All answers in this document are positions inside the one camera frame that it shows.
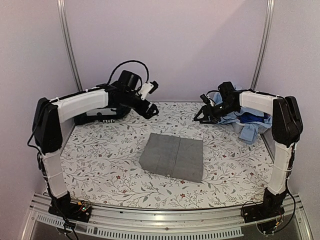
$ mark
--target metal frame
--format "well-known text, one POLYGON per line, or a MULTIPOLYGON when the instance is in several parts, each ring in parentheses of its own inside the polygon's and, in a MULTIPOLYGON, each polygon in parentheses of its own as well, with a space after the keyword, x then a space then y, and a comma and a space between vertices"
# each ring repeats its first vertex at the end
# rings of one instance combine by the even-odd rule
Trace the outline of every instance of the metal frame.
POLYGON ((250 88, 252 90, 256 90, 256 88, 257 88, 257 84, 258 84, 258 80, 259 80, 259 76, 260 76, 260 72, 261 72, 261 67, 262 67, 262 64, 263 64, 263 61, 265 58, 267 43, 268 43, 271 24, 272 24, 272 17, 274 14, 274 5, 275 5, 275 0, 267 0, 262 41, 261 41, 261 45, 260 45, 258 59, 257 59, 256 65, 255 65, 253 79, 252 79, 251 86, 250 86, 250 88))
MULTIPOLYGON (((79 73, 78 73, 77 64, 76 64, 76 59, 75 59, 75 55, 74 55, 74 51, 73 51, 71 39, 70 39, 70 32, 69 32, 69 27, 68 27, 68 22, 67 22, 65 0, 57 0, 57 5, 58 5, 58 12, 59 12, 59 17, 60 17, 62 34, 63 34, 65 47, 66 47, 66 51, 68 54, 74 82, 77 87, 77 90, 83 91, 82 84, 81 84, 80 77, 79 77, 79 73)), ((255 90, 257 88, 258 79, 259 79, 260 72, 261 72, 261 67, 262 67, 264 57, 265 57, 265 52, 267 49, 267 43, 268 43, 268 39, 269 39, 269 35, 270 35, 270 29, 271 29, 272 18, 273 18, 273 13, 274 13, 274 5, 275 5, 275 0, 267 0, 267 8, 266 8, 266 14, 265 14, 262 41, 261 41, 261 45, 260 45, 259 55, 258 55, 258 59, 256 62, 254 74, 253 74, 253 79, 252 79, 251 86, 250 86, 250 88, 253 90, 255 90)))
MULTIPOLYGON (((301 239, 312 240, 301 200, 297 194, 294 198, 301 239)), ((48 213, 50 203, 48 196, 34 194, 22 240, 30 239, 36 221, 62 228, 63 219, 48 213)), ((75 231, 106 239, 191 240, 197 236, 194 239, 202 240, 210 239, 211 235, 216 236, 211 239, 232 239, 242 235, 241 227, 256 224, 244 222, 241 207, 159 210, 94 204, 89 223, 76 222, 75 231)), ((286 216, 292 214, 294 205, 289 196, 283 201, 283 207, 286 216)))
POLYGON ((64 38, 64 43, 65 43, 65 47, 66 47, 66 52, 68 54, 72 75, 74 78, 76 88, 80 92, 80 91, 83 91, 83 88, 82 88, 79 73, 78 73, 78 68, 77 68, 77 64, 76 64, 74 51, 73 51, 73 48, 71 45, 69 27, 68 27, 68 22, 67 22, 65 0, 57 0, 57 5, 58 5, 58 12, 59 12, 60 23, 61 23, 61 28, 62 28, 62 35, 64 38))

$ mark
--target gray towel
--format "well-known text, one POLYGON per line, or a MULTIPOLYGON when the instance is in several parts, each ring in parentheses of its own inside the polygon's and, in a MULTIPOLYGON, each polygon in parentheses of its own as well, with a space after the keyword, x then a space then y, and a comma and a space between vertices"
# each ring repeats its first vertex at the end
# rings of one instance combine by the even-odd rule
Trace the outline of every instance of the gray towel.
POLYGON ((151 133, 139 162, 149 172, 200 183, 203 141, 151 133))

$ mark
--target white wall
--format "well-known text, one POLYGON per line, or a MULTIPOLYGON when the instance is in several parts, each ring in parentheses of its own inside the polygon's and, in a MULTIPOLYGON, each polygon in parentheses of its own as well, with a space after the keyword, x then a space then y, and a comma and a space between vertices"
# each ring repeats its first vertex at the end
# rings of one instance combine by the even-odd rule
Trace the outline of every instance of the white wall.
MULTIPOLYGON (((68 0, 67 20, 84 88, 120 62, 145 62, 159 89, 149 99, 200 101, 224 81, 249 87, 264 0, 68 0)), ((142 66, 123 68, 146 76, 142 66)), ((119 70, 114 79, 120 75, 119 70)))
MULTIPOLYGON (((76 91, 57 1, 3 0, 0 7, 0 239, 18 239, 34 192, 43 190, 27 147, 37 101, 76 91)), ((69 132, 72 123, 62 126, 69 132)))
POLYGON ((304 125, 289 187, 320 239, 320 1, 275 2, 258 90, 297 98, 304 125))

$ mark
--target dark blue fabric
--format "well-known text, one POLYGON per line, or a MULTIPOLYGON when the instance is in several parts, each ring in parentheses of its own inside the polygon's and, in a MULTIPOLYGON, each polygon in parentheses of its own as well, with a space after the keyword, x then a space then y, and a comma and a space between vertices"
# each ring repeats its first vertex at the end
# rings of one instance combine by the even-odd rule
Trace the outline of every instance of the dark blue fabric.
POLYGON ((242 124, 252 123, 252 122, 264 123, 265 119, 267 117, 268 116, 266 116, 266 114, 264 114, 264 116, 256 116, 250 112, 245 112, 241 116, 239 116, 238 119, 240 120, 240 123, 242 123, 242 124))

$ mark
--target table surface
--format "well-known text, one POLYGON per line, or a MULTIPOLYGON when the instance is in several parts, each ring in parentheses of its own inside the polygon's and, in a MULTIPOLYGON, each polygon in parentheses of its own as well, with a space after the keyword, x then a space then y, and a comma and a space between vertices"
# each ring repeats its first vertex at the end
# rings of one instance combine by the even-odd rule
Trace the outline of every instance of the table surface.
POLYGON ((203 103, 156 105, 159 115, 149 120, 132 110, 115 123, 75 127, 61 154, 72 198, 153 209, 227 207, 262 200, 273 163, 260 136, 247 145, 231 125, 194 122, 203 103), (139 157, 150 133, 203 140, 202 182, 141 169, 139 157))

